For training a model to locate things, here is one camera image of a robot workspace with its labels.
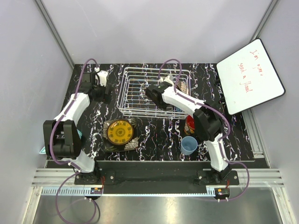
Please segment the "blue triangle patterned bowl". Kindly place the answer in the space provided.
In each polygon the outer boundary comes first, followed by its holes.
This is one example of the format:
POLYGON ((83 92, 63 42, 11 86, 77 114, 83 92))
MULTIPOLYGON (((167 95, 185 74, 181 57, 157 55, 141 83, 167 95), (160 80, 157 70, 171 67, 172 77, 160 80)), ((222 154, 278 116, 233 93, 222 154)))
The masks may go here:
POLYGON ((182 110, 179 109, 179 108, 177 108, 177 107, 174 107, 174 110, 175 110, 176 112, 182 112, 182 110))

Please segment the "brown white patterned bowl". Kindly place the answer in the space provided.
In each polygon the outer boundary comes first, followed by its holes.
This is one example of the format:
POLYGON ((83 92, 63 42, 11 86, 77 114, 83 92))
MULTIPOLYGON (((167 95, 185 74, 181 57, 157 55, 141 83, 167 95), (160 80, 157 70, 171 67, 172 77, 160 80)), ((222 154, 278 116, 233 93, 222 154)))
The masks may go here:
POLYGON ((178 91, 181 91, 184 94, 188 94, 188 88, 184 81, 178 81, 176 85, 176 89, 178 91))

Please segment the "yellow patterned round plate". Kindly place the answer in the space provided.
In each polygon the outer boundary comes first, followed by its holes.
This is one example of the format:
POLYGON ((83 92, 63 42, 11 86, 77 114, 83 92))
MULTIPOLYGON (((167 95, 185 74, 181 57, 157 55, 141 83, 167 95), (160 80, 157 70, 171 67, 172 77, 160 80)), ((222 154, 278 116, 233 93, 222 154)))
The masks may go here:
POLYGON ((124 145, 132 140, 133 126, 128 120, 116 120, 107 129, 107 138, 114 145, 124 145))

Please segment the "black floral square plate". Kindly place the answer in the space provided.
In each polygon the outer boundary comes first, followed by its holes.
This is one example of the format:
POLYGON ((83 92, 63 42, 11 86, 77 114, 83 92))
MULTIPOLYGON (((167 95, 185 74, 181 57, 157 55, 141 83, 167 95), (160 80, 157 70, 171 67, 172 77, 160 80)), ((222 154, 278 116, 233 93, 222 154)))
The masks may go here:
POLYGON ((132 140, 130 140, 129 143, 126 143, 124 145, 114 145, 111 142, 109 142, 109 140, 107 138, 107 129, 108 129, 108 126, 116 120, 117 119, 107 120, 103 123, 104 151, 106 153, 112 153, 112 152, 123 152, 123 151, 136 150, 139 146, 139 133, 138 133, 138 129, 137 129, 137 122, 134 118, 121 119, 121 120, 128 120, 130 122, 130 124, 133 126, 134 134, 133 134, 132 140))

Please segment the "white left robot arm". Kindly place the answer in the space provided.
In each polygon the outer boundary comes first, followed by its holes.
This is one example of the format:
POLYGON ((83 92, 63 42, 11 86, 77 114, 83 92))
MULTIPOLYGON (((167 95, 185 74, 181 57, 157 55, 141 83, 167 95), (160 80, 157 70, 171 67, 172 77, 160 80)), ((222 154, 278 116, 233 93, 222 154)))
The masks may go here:
POLYGON ((113 87, 111 84, 85 84, 79 88, 59 115, 43 124, 45 151, 58 165, 73 166, 78 172, 85 173, 85 180, 97 184, 101 173, 95 170, 95 161, 82 149, 77 124, 90 103, 110 103, 113 87))

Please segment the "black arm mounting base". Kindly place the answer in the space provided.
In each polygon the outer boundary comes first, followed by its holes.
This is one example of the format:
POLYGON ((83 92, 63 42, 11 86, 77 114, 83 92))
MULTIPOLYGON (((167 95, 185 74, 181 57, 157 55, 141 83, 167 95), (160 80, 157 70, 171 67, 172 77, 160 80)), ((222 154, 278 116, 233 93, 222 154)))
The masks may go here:
POLYGON ((236 171, 221 176, 208 161, 97 161, 96 171, 79 174, 76 185, 100 184, 116 185, 122 182, 197 182, 199 184, 239 185, 236 171))

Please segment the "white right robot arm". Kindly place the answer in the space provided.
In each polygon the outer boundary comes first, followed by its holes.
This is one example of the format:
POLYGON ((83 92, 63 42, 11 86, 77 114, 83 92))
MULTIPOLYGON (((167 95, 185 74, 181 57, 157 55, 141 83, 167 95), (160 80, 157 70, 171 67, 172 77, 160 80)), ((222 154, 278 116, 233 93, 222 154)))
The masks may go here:
POLYGON ((207 146, 210 155, 213 182, 223 185, 228 181, 230 172, 229 161, 225 155, 222 133, 223 121, 226 118, 203 100, 177 90, 171 84, 162 82, 160 85, 150 85, 145 95, 159 108, 165 110, 172 105, 194 120, 195 135, 207 146))

